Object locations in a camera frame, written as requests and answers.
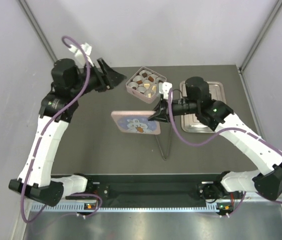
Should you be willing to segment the brown chocolate bar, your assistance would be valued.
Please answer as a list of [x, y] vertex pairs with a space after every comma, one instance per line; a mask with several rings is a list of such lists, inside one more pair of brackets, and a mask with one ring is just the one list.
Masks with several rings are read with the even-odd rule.
[[148, 80], [149, 80], [150, 82], [152, 82], [152, 83], [155, 81], [155, 79], [152, 78], [152, 77], [149, 77]]

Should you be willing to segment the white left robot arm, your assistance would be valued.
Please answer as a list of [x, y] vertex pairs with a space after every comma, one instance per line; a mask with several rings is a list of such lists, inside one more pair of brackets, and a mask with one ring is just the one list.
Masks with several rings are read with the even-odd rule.
[[10, 190], [51, 207], [71, 194], [83, 198], [94, 194], [93, 184], [84, 175], [52, 178], [51, 170], [60, 140], [78, 108], [78, 99], [91, 91], [111, 90], [126, 80], [102, 58], [97, 61], [99, 67], [86, 63], [83, 68], [69, 58], [54, 63], [51, 90], [41, 101], [33, 145], [23, 170], [9, 181]]

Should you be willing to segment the steel tweezers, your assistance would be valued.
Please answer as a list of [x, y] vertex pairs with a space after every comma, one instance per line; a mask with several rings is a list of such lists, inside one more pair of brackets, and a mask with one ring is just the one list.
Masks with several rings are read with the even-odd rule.
[[160, 124], [161, 133], [155, 135], [155, 140], [159, 149], [159, 153], [163, 161], [167, 161], [170, 156], [172, 139], [173, 139], [173, 128], [170, 123]]

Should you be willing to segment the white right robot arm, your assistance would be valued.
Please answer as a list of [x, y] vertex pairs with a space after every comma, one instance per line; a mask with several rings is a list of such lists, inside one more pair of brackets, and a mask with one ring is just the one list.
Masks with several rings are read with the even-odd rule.
[[185, 88], [186, 95], [174, 99], [172, 84], [159, 83], [160, 101], [148, 119], [171, 123], [175, 128], [175, 116], [195, 115], [201, 124], [214, 132], [208, 141], [216, 136], [224, 137], [257, 167], [254, 171], [221, 173], [208, 184], [209, 192], [203, 192], [201, 196], [219, 199], [242, 191], [257, 193], [277, 202], [282, 194], [282, 151], [256, 135], [226, 103], [213, 99], [203, 78], [195, 76], [187, 79]]

